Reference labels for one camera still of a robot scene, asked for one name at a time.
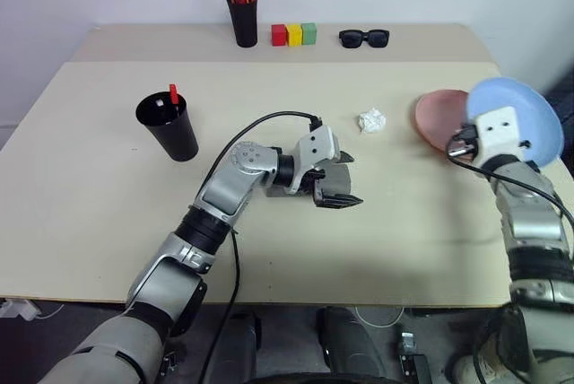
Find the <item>black pen cup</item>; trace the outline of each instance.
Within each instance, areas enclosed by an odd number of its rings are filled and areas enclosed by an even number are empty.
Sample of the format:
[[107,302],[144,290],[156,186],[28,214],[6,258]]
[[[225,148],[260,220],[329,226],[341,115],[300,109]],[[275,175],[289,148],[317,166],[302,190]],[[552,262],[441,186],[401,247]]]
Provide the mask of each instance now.
[[257,44],[257,0],[247,4],[232,3],[230,8],[235,41],[242,48],[252,48]]
[[178,94],[174,105],[169,92],[156,92],[137,105],[135,117],[175,161],[189,161],[197,155],[196,135],[187,115],[187,103]]

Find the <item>red marker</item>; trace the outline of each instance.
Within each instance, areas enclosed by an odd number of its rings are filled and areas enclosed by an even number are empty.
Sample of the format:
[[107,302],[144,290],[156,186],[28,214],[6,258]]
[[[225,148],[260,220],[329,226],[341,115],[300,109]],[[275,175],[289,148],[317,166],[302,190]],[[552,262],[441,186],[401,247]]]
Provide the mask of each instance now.
[[170,98],[171,104],[177,106],[179,103],[178,90],[176,89],[176,85],[173,83],[170,84]]

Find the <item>white cable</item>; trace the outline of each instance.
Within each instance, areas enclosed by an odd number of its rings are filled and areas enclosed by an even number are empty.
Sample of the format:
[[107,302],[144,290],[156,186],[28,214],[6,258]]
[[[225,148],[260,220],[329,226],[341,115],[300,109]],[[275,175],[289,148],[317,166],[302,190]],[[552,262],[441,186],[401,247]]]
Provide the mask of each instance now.
[[360,321],[362,321],[363,324],[366,324],[367,326],[374,327],[374,328],[389,328],[389,327],[394,326],[403,317],[403,313],[404,313],[404,306],[401,308],[401,311],[398,313],[396,318],[393,321],[391,321],[390,323],[388,323],[388,324],[373,324],[373,323],[369,323],[366,319],[364,319],[359,312],[359,308],[355,306],[355,314],[357,314],[357,318]]
[[64,305],[60,305],[60,307],[55,310],[54,312],[52,312],[51,314],[48,315],[40,315],[38,317],[36,317],[35,319],[51,319],[52,317],[54,317],[60,310],[62,310],[62,308],[64,308]]

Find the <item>yellow block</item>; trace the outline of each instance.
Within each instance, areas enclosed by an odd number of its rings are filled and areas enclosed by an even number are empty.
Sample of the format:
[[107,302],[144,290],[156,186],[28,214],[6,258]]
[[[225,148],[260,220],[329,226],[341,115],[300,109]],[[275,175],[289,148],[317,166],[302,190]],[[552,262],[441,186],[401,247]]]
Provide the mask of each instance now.
[[301,46],[303,42],[303,29],[299,23],[288,23],[285,25],[287,28],[287,44],[289,46]]

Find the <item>blue plate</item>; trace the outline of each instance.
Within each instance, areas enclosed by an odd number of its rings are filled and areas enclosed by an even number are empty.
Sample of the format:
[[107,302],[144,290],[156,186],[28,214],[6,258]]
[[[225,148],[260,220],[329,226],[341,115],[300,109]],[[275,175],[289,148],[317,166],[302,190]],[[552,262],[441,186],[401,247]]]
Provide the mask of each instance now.
[[548,101],[528,85],[509,77],[495,77],[478,83],[468,94],[466,118],[472,120],[491,110],[512,106],[517,112],[520,140],[532,144],[525,148],[527,161],[539,167],[562,153],[564,133],[560,120]]

